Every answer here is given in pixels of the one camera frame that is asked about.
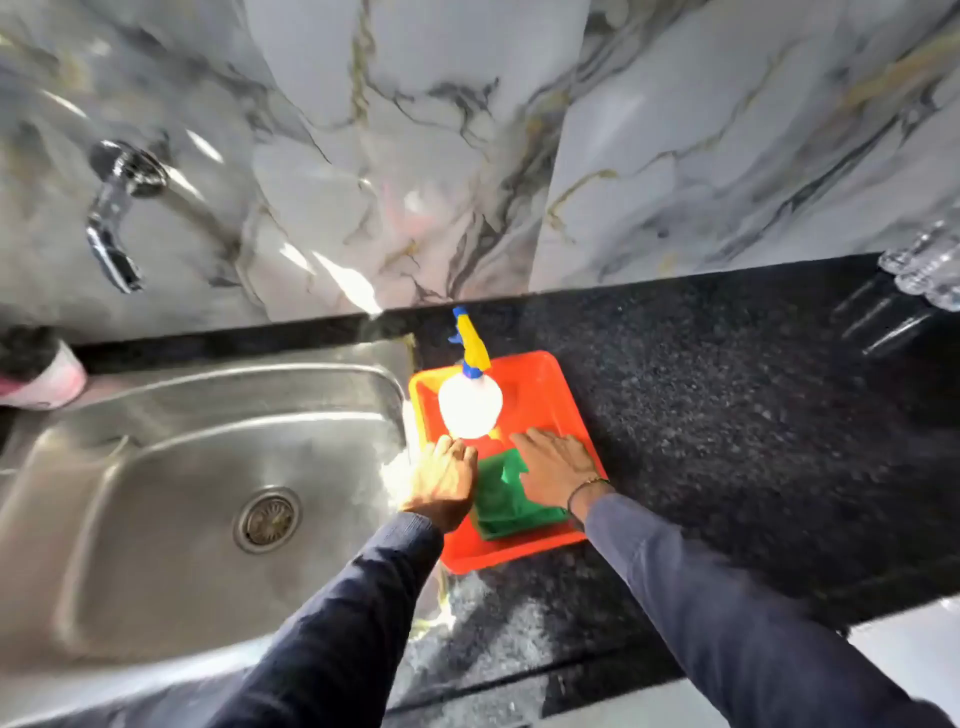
navy blue sleeve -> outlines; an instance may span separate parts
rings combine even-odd
[[[950,726],[799,606],[632,500],[585,524],[687,677],[734,728]]]
[[[380,725],[417,597],[443,548],[443,534],[429,519],[394,516],[286,621],[208,725]]]

chrome faucet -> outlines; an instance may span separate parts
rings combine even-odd
[[[133,198],[155,197],[169,177],[156,157],[122,141],[98,142],[89,161],[103,186],[86,215],[86,242],[113,285],[123,293],[139,291],[143,277],[120,242],[120,223]]]

sink drain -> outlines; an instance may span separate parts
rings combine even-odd
[[[233,527],[237,545],[248,553],[280,548],[300,525],[300,501],[286,488],[261,491],[240,510]]]

spray bottle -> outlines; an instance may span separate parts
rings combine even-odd
[[[464,345],[464,364],[460,372],[441,385],[437,399],[450,435],[475,440],[496,426],[503,409],[503,392],[492,377],[484,374],[490,368],[490,356],[467,310],[457,306],[453,315],[457,319],[457,335],[450,342]]]

bracelet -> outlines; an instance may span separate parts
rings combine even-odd
[[[574,521],[576,521],[579,524],[579,526],[581,527],[580,530],[583,530],[583,523],[580,521],[580,519],[578,519],[576,516],[573,515],[573,511],[570,509],[570,504],[573,502],[574,496],[580,493],[580,491],[582,491],[588,485],[594,485],[595,483],[607,483],[607,485],[610,485],[610,481],[607,478],[600,477],[599,475],[595,475],[590,480],[585,480],[583,483],[581,483],[576,488],[574,488],[573,491],[570,493],[570,497],[566,499],[566,512],[570,514],[570,518],[572,518]]]

